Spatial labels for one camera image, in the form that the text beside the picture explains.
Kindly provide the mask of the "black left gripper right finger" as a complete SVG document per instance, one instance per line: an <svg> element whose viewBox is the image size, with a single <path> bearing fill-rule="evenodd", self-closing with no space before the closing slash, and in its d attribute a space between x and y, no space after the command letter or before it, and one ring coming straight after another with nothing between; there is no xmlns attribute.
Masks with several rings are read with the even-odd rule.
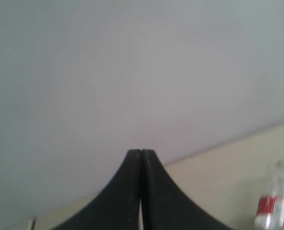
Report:
<svg viewBox="0 0 284 230"><path fill-rule="evenodd" d="M153 150L142 150L140 198L145 230L229 230L172 180Z"/></svg>

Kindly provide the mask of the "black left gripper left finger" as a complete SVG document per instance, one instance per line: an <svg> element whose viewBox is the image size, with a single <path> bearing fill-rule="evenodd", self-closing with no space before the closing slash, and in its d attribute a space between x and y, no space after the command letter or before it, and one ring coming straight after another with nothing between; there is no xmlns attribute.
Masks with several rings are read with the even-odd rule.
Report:
<svg viewBox="0 0 284 230"><path fill-rule="evenodd" d="M119 169L97 196L55 230L139 229L142 152L131 149Z"/></svg>

